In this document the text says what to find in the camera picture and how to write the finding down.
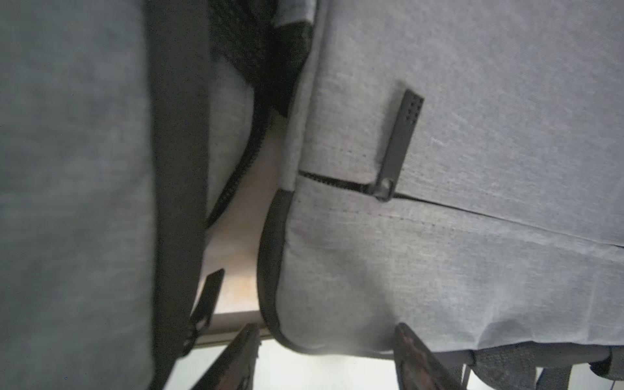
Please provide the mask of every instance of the zipper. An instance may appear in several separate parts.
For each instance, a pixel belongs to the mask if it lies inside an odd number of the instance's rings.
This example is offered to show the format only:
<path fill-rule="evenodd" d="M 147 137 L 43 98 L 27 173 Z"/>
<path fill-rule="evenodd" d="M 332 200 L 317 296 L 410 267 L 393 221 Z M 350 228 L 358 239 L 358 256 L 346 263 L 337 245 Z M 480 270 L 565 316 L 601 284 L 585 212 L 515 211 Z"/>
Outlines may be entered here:
<path fill-rule="evenodd" d="M 371 184 L 362 184 L 362 183 L 355 183 L 355 182 L 350 182 L 348 180 L 341 180 L 338 178 L 333 178 L 333 177 L 327 177 L 327 176 L 323 176 L 323 175 L 317 175 L 316 173 L 310 173 L 310 172 L 305 172 L 300 170 L 299 174 L 303 177 L 306 177 L 310 180 L 314 180 L 315 182 L 319 182 L 325 185 L 329 185 L 332 187 L 336 187 L 336 188 L 340 188 L 341 190 L 349 190 L 349 191 L 353 191 L 353 192 L 358 192 L 358 193 L 362 193 L 364 195 L 370 195 L 370 196 L 374 196 L 374 189 L 375 189 L 375 183 L 371 183 Z M 458 210 L 461 212 L 465 212 L 465 213 L 470 213 L 470 214 L 474 214 L 474 215 L 480 215 L 482 217 L 488 217 L 488 218 L 494 218 L 494 219 L 498 219 L 501 221 L 505 221 L 505 222 L 509 222 L 506 219 L 500 218 L 500 217 L 495 217 L 493 215 L 489 215 L 489 214 L 483 214 L 483 213 L 479 213 L 479 212 L 474 212 L 472 210 L 466 210 L 465 208 L 460 208 L 460 207 L 455 207 L 455 206 L 451 206 L 451 205 L 445 205 L 444 203 L 439 203 L 439 202 L 433 202 L 431 200 L 426 200 L 426 199 L 422 199 L 422 198 L 417 198 L 417 197 L 413 197 L 411 195 L 406 195 L 404 193 L 399 193 L 399 192 L 394 192 L 393 193 L 393 198 L 395 199 L 404 199 L 404 200 L 411 200 L 413 202 L 421 202 L 421 203 L 427 203 L 430 205 L 435 205 L 435 206 L 441 206 L 441 207 L 445 207 L 445 208 L 451 208 L 453 210 Z"/>
<path fill-rule="evenodd" d="M 409 89 L 403 94 L 377 180 L 371 187 L 371 195 L 380 202 L 388 202 L 394 196 L 409 141 L 412 139 L 423 102 L 423 97 Z"/>
<path fill-rule="evenodd" d="M 381 161 L 381 168 L 374 183 L 354 183 L 304 171 L 299 171 L 299 174 L 332 187 L 374 196 L 380 202 L 388 202 L 392 198 L 418 200 L 409 195 L 395 193 L 395 190 L 423 102 L 424 98 L 409 89 L 403 94 L 399 113 L 394 121 L 392 133 L 388 140 L 386 153 Z"/>
<path fill-rule="evenodd" d="M 238 190 L 240 182 L 243 177 L 256 160 L 262 142 L 266 135 L 266 126 L 270 114 L 270 106 L 266 103 L 267 99 L 262 96 L 255 96 L 253 99 L 253 117 L 251 120 L 251 132 L 247 140 L 247 145 L 243 151 L 241 159 L 238 161 L 234 172 L 230 175 L 230 178 L 225 183 L 221 194 L 217 198 L 215 206 L 212 208 L 208 218 L 206 219 L 205 228 L 209 229 L 214 223 L 223 215 L 228 208 L 230 202 L 234 198 L 234 194 Z"/>
<path fill-rule="evenodd" d="M 339 188 L 341 190 L 348 190 L 348 191 L 353 191 L 353 192 L 358 192 L 358 193 L 362 193 L 364 195 L 370 195 L 370 196 L 374 196 L 374 191 L 376 188 L 376 184 L 375 183 L 370 183 L 370 184 L 362 184 L 362 183 L 356 183 L 356 182 L 350 182 L 348 180 L 341 180 L 338 178 L 333 178 L 333 177 L 328 177 L 328 176 L 323 176 L 323 175 L 317 175 L 316 173 L 311 173 L 311 172 L 306 172 L 303 170 L 299 171 L 299 174 L 303 177 L 306 177 L 310 180 L 314 180 L 315 182 L 319 182 L 325 185 L 329 185 L 330 187 L 335 187 L 335 188 Z M 403 193 L 397 193 L 397 192 L 393 192 L 392 193 L 392 197 L 393 198 L 397 198 L 397 199 L 407 199 L 407 200 L 417 200 L 417 201 L 422 201 L 421 199 L 418 198 L 414 198 L 411 197 L 409 195 L 405 195 Z"/>

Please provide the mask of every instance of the backpack strap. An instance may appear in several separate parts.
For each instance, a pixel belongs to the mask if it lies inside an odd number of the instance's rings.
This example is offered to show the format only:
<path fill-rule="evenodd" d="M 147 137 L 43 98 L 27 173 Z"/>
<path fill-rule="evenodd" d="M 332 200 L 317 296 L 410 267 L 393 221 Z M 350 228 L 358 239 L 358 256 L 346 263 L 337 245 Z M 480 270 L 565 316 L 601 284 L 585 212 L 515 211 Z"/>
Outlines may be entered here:
<path fill-rule="evenodd" d="M 145 3 L 156 270 L 154 378 L 162 389 L 182 350 L 202 265 L 208 168 L 208 9 L 202 0 Z"/>
<path fill-rule="evenodd" d="M 494 389 L 535 389 L 534 349 L 523 344 L 474 351 L 471 368 Z"/>
<path fill-rule="evenodd" d="M 446 371 L 449 372 L 452 378 L 454 378 L 458 383 L 462 383 L 462 379 L 464 377 L 464 365 L 447 365 L 445 366 Z"/>
<path fill-rule="evenodd" d="M 592 371 L 605 379 L 624 381 L 624 346 L 612 346 L 611 356 L 603 361 L 590 363 Z"/>
<path fill-rule="evenodd" d="M 572 366 L 545 368 L 537 380 L 536 390 L 568 390 Z"/>

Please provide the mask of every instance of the light gray backpack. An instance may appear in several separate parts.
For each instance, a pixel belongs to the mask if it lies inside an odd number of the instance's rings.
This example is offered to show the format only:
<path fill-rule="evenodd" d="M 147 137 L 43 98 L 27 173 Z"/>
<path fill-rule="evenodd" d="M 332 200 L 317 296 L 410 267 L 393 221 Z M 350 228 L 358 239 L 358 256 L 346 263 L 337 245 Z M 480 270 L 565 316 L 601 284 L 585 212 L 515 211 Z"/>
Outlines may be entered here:
<path fill-rule="evenodd" d="M 603 0 L 320 1 L 258 259 L 276 339 L 384 357 L 405 322 L 498 389 L 624 379 L 622 26 Z"/>
<path fill-rule="evenodd" d="M 279 342 L 392 358 L 406 323 L 497 389 L 624 379 L 622 26 L 618 0 L 6 4 L 0 382 L 162 388 L 271 109 Z"/>

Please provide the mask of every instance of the gray fabric surface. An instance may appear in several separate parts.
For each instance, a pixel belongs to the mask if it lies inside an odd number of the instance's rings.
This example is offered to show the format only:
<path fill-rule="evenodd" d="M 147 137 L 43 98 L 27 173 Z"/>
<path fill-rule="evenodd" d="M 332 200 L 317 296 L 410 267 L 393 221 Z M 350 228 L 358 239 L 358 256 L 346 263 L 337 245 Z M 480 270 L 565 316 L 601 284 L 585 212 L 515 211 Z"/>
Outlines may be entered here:
<path fill-rule="evenodd" d="M 624 245 L 624 2 L 330 2 L 300 168 L 373 182 L 406 87 L 397 191 Z"/>
<path fill-rule="evenodd" d="M 0 383 L 145 389 L 154 200 L 142 2 L 0 12 Z"/>
<path fill-rule="evenodd" d="M 273 18 L 275 27 L 307 21 L 314 23 L 316 0 L 277 0 L 277 10 Z"/>
<path fill-rule="evenodd" d="M 303 134 L 306 131 L 308 111 L 310 109 L 311 95 L 314 90 L 314 78 L 319 62 L 319 52 L 323 45 L 323 32 L 327 16 L 328 2 L 319 3 L 310 53 L 306 60 L 296 87 L 295 96 L 288 115 L 286 125 L 286 140 L 283 157 L 283 168 L 280 177 L 280 187 L 292 191 L 295 189 L 295 181 L 299 172 L 301 160 L 301 148 L 303 147 Z"/>
<path fill-rule="evenodd" d="M 208 213 L 234 172 L 251 132 L 253 88 L 223 56 L 214 54 L 210 80 Z"/>
<path fill-rule="evenodd" d="M 308 348 L 386 350 L 400 321 L 433 351 L 618 345 L 622 280 L 624 248 L 300 177 L 276 308 Z"/>

